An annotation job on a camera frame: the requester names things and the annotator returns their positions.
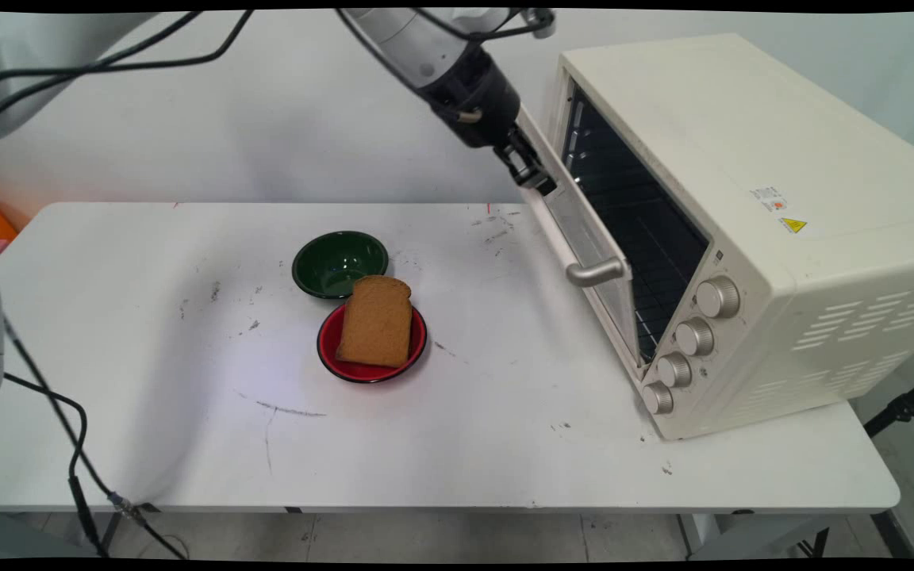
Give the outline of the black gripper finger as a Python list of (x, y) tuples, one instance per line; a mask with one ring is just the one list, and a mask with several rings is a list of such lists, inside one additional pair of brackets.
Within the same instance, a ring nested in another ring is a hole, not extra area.
[(494, 153), (504, 163), (520, 188), (536, 188), (536, 159), (521, 140), (507, 140), (494, 145)]
[(536, 188), (533, 188), (533, 189), (525, 188), (525, 189), (535, 190), (538, 193), (540, 193), (540, 195), (543, 197), (547, 196), (552, 191), (555, 191), (555, 189), (556, 189), (555, 179), (552, 178), (551, 174), (548, 173), (547, 168), (544, 166), (543, 162), (541, 162), (541, 159), (538, 158), (536, 149), (533, 147), (530, 140), (528, 139), (528, 137), (526, 137), (526, 135), (523, 133), (523, 131), (521, 130), (520, 127), (512, 126), (510, 128), (510, 140), (523, 141), (524, 144), (527, 146), (527, 148), (529, 148), (531, 153), (534, 155), (534, 159), (536, 159)]

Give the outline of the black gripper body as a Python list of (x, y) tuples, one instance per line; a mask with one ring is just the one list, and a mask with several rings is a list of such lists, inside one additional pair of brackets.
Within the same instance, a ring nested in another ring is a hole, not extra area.
[(493, 58), (467, 46), (449, 70), (417, 88), (438, 105), (435, 114), (469, 148), (503, 151), (521, 108), (521, 98)]

